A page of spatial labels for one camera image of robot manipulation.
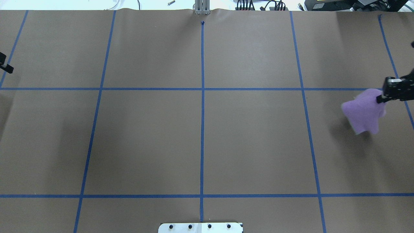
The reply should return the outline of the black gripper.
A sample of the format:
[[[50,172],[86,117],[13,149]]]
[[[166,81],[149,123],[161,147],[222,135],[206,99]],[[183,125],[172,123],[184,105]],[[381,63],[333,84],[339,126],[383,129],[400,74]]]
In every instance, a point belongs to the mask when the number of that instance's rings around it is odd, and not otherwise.
[[[401,78],[386,77],[382,87],[382,94],[377,96],[378,104],[391,100],[414,100],[414,69]]]

